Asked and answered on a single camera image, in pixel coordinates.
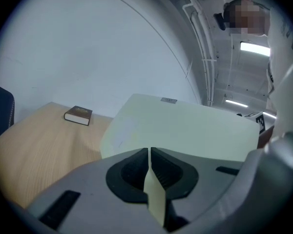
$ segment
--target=book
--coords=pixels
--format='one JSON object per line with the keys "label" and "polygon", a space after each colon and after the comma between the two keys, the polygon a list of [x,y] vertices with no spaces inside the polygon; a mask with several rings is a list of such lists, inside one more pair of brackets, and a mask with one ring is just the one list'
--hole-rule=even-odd
{"label": "book", "polygon": [[89,126],[92,110],[75,106],[64,114],[64,119]]}

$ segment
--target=ceiling light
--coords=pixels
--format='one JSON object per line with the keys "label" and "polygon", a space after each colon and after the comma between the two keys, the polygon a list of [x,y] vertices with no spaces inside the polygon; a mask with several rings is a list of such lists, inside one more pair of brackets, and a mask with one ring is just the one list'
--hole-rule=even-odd
{"label": "ceiling light", "polygon": [[228,99],[226,99],[226,102],[229,102],[229,103],[232,103],[232,104],[236,104],[236,105],[239,105],[241,107],[248,107],[247,105],[244,105],[244,104],[241,104],[241,103],[232,101],[232,100],[228,100]]}
{"label": "ceiling light", "polygon": [[268,56],[268,57],[270,56],[270,48],[260,46],[260,45],[256,45],[256,44],[251,44],[251,43],[247,43],[247,42],[241,42],[240,49],[245,50],[245,51],[258,53],[258,54],[262,54],[262,55],[265,55],[265,56]]}
{"label": "ceiling light", "polygon": [[271,118],[277,119],[276,116],[274,116],[274,115],[270,115],[270,114],[268,114],[268,113],[266,113],[266,112],[263,112],[263,114],[264,114],[264,115],[267,115],[267,116],[269,116],[269,117],[271,117]]}

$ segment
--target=wooden table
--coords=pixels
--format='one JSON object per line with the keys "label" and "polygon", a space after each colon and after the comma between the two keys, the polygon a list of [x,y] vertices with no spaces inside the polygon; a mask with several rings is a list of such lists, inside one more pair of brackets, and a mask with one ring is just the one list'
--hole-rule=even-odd
{"label": "wooden table", "polygon": [[49,103],[0,136],[0,189],[22,207],[78,166],[101,159],[112,118],[93,114],[89,126],[64,120],[68,107]]}

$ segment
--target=white wall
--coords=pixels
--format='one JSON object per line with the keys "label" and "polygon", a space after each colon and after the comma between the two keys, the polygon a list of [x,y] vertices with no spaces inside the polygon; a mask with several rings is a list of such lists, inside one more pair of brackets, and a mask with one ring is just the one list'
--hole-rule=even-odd
{"label": "white wall", "polygon": [[50,101],[114,117],[133,93],[201,103],[197,79],[185,78],[193,41],[169,6],[24,0],[0,34],[0,86],[15,97],[15,120]]}

